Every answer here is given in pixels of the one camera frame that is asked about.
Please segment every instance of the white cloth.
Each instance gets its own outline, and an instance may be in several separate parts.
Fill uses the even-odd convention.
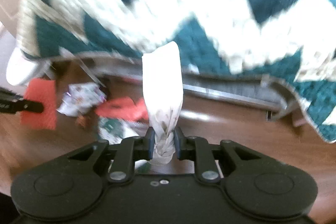
[[[153,165],[165,165],[175,152],[173,130],[183,102],[179,48],[170,42],[142,57],[143,97],[155,130]]]

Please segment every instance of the white object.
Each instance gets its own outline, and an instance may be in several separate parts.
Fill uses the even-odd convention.
[[[143,97],[155,130],[153,165],[165,165],[175,152],[173,130],[183,102],[179,48],[170,42],[142,57]]]
[[[106,100],[106,95],[99,89],[97,83],[69,85],[69,92],[63,96],[63,102],[58,112],[70,117],[86,114],[91,107],[100,105]]]
[[[19,47],[12,52],[6,70],[7,82],[11,85],[25,85],[31,79],[41,77],[50,67],[50,61],[29,61]]]

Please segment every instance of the brown floor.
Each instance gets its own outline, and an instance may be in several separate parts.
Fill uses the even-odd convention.
[[[90,80],[71,65],[57,84],[58,102],[69,83]],[[142,96],[140,86],[112,80],[112,97]],[[290,119],[266,122],[265,111],[185,95],[183,109],[203,119],[180,118],[186,135],[198,135],[210,143],[231,139],[310,173],[319,194],[310,216],[317,223],[336,218],[336,144],[324,143],[310,126],[293,128]],[[9,194],[13,177],[23,170],[53,159],[94,140],[92,130],[76,127],[74,118],[58,115],[56,131],[35,131],[20,125],[19,115],[0,115],[0,191]],[[191,172],[190,162],[173,160],[155,172]]]

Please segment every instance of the red fabric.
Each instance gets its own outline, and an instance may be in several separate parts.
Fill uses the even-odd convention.
[[[56,129],[55,81],[34,78],[29,82],[24,98],[43,104],[42,113],[21,111],[21,124],[34,129]]]
[[[148,120],[147,108],[143,98],[135,104],[129,97],[108,100],[95,110],[98,116],[106,118],[123,119],[136,122],[141,119]]]

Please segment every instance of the zigzag patterned blanket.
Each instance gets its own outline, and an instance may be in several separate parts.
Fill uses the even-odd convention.
[[[141,58],[170,41],[185,68],[263,75],[295,90],[309,122],[336,141],[336,0],[22,0],[17,41],[29,59]]]

